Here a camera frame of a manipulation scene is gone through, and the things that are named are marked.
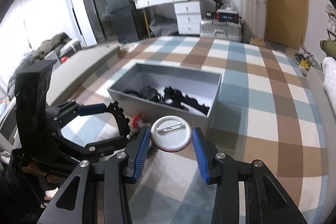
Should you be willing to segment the person's left hand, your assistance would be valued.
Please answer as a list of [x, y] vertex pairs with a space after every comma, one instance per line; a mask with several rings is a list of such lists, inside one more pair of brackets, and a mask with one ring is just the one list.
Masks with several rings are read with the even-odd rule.
[[65, 178], [54, 176], [52, 174], [47, 174], [41, 171], [34, 162], [31, 162], [28, 166], [24, 166], [21, 168], [23, 172], [43, 176], [48, 183], [50, 184], [60, 184], [65, 182]]

